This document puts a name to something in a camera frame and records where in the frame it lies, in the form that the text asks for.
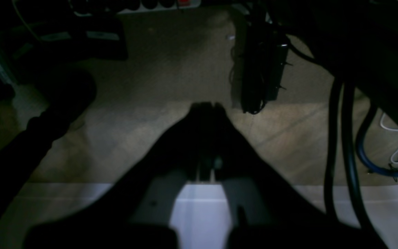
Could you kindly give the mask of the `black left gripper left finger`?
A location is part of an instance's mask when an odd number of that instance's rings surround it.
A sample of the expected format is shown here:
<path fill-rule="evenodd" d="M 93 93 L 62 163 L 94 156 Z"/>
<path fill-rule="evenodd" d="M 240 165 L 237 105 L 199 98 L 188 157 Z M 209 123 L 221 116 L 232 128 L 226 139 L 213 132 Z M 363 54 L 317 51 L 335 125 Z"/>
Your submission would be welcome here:
<path fill-rule="evenodd" d="M 196 173 L 209 103 L 194 103 L 148 153 L 98 200 L 62 219 L 37 225 L 28 249 L 176 249 L 169 227 L 175 199 Z"/>

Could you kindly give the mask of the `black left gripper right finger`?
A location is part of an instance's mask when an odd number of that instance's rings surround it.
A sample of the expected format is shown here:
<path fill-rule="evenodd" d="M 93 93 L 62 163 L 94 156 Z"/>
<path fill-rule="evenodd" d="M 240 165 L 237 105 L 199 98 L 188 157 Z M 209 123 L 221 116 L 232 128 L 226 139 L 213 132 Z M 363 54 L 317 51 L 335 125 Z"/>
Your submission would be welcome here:
<path fill-rule="evenodd" d="M 368 229 L 335 222 L 256 153 L 220 103 L 213 106 L 222 184 L 234 221 L 228 249 L 385 249 Z"/>

